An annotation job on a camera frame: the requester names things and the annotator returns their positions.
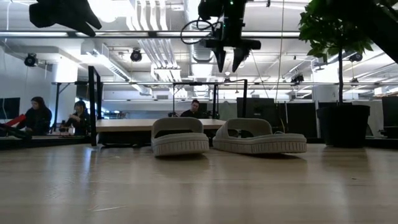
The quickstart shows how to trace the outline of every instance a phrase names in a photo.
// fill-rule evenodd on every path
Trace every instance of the green leaf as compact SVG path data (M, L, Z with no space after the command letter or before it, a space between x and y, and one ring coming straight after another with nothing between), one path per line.
M319 54L319 53L321 53L321 52L319 52L318 49L311 49L311 50L307 53L307 55L315 55L315 54Z
M373 48L372 48L371 44L368 43L368 42L363 43L363 47L364 47L366 50L373 51Z
M323 57L326 56L326 54L324 54L324 53L316 53L316 54L313 55L313 56L316 57L316 58L323 58Z
M328 54L331 55L331 56L333 56L333 55L338 54L338 51L339 51L339 49L338 49L337 47L330 47L330 48L328 49Z

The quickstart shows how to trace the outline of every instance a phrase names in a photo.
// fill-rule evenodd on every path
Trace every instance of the tree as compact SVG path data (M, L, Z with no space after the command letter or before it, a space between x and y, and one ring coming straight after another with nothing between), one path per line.
M307 55L328 58L338 54L339 105L343 103L343 51L363 54L373 50L372 40L354 24L342 21L328 8L328 0L312 0L301 13L299 39L310 42Z

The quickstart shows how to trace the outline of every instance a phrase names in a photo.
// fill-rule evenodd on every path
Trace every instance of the black jacket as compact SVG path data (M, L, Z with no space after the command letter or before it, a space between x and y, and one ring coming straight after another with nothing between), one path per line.
M189 117L189 118L196 118L196 119L203 119L203 113L197 111L196 113L192 112L191 110L184 111L181 115L181 117Z
M52 113L48 108L39 110L31 108L26 111L25 116L26 119L17 125L17 129L30 128L34 136L46 135L50 131Z
M66 127L70 127L73 125L75 128L75 135L77 136L86 136L90 132L90 115L87 112L82 113L80 116L80 122L77 120L69 118L67 123L65 124Z

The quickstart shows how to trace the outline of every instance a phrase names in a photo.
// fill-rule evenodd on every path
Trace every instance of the woman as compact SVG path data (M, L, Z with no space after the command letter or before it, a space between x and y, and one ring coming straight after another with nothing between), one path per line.
M77 101L75 103L75 111L76 113L69 116L65 127L72 125L75 128L76 136L86 136L90 132L90 115L87 112L86 103Z
M52 113L40 96L33 97L30 102L32 107L26 111L26 119L17 125L17 129L25 128L33 136L46 135L50 131Z

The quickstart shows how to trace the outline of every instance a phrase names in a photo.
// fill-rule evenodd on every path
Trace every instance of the robotic arm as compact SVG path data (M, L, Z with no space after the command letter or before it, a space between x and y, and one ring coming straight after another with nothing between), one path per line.
M218 70L222 72L226 52L224 47L234 48L232 71L246 60L251 50L259 50L258 40L242 39L243 17L247 0L201 0L198 6L200 19L207 21L210 17L223 18L220 27L216 27L209 38L201 40L206 48L210 48L217 59Z

